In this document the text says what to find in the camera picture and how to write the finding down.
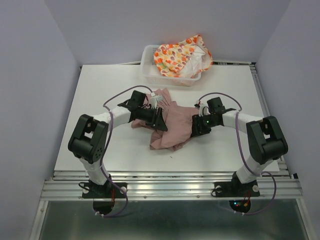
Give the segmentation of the pink skirt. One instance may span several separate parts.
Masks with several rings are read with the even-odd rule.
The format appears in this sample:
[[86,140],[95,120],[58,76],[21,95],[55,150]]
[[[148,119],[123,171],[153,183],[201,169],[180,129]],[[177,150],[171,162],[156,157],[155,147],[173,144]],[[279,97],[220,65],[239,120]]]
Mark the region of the pink skirt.
[[162,108],[162,116],[168,131],[153,130],[150,137],[149,148],[151,150],[169,149],[177,151],[181,149],[191,138],[192,117],[199,113],[194,107],[179,106],[171,99],[168,89],[157,89],[154,92],[162,96],[163,100],[157,103]]

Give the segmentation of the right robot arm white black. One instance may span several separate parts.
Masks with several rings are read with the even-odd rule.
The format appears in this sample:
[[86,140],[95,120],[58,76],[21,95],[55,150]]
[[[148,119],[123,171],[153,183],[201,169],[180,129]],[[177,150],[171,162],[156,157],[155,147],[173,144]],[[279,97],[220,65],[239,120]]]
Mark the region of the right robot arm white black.
[[285,155],[288,144],[274,116],[257,117],[241,113],[235,108],[226,108],[220,97],[207,101],[197,100],[198,114],[192,116],[191,137],[209,134],[214,127],[228,127],[236,131],[240,156],[244,157],[240,133],[247,136],[249,157],[232,175],[230,181],[215,182],[211,194],[218,198],[241,197],[246,194],[260,195],[257,178],[266,174],[266,167]]

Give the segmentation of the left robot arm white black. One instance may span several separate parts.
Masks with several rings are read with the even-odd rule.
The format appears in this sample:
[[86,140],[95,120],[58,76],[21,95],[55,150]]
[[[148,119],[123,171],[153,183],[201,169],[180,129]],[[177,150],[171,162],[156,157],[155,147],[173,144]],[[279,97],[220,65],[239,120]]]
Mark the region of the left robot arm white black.
[[163,109],[158,106],[163,99],[163,96],[154,92],[148,97],[135,90],[128,100],[114,109],[95,116],[83,114],[79,117],[68,142],[68,150],[80,160],[88,174],[88,182],[79,185],[85,195],[103,198],[115,189],[111,175],[103,164],[114,128],[140,120],[154,130],[168,131]]

